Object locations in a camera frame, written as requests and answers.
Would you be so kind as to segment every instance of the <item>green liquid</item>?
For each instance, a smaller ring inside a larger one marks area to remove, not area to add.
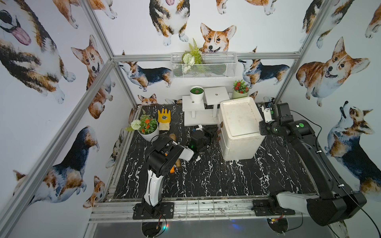
[[[193,94],[202,94],[204,90],[202,88],[192,88],[190,92]]]

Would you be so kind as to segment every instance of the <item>mounting plate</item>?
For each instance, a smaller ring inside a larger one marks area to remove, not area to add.
[[[165,216],[166,219],[173,218],[174,203],[162,203],[160,213]],[[143,204],[138,203],[135,205],[133,220],[147,220],[147,219],[159,219],[160,214],[157,217],[152,217],[149,212],[143,208]]]

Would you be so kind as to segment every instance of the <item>flower pot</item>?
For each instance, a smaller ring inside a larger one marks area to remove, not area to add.
[[[157,128],[154,132],[152,132],[151,134],[142,134],[140,133],[140,131],[138,130],[139,134],[144,138],[146,139],[147,141],[151,141],[152,138],[155,138],[152,140],[152,142],[154,142],[155,140],[157,140],[159,137],[157,135],[159,135],[159,125],[157,125]]]
[[[233,90],[232,99],[237,99],[237,98],[242,98],[242,97],[248,97],[248,96],[249,96],[249,92],[247,92],[247,93],[239,93],[239,92]]]
[[[194,93],[192,93],[191,90],[194,89],[194,88],[201,88],[202,89],[202,93],[200,93],[200,94],[194,94]],[[200,103],[202,101],[202,99],[204,98],[205,90],[204,90],[203,87],[193,86],[193,87],[190,88],[189,93],[190,93],[190,98],[192,99],[193,102]]]

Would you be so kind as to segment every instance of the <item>brown object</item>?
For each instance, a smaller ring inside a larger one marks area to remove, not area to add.
[[[172,133],[172,134],[169,135],[169,137],[170,137],[174,142],[177,142],[177,137],[176,137],[175,134]],[[181,161],[180,161],[180,159],[177,159],[175,164],[176,164],[176,167],[177,167],[177,168],[181,168]]]

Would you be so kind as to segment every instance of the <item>corgi tongue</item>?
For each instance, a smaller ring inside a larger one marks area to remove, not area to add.
[[[174,4],[174,0],[165,0],[168,5],[172,6]]]
[[[28,33],[26,33],[21,27],[16,27],[12,31],[12,35],[23,45],[29,45],[32,42]]]

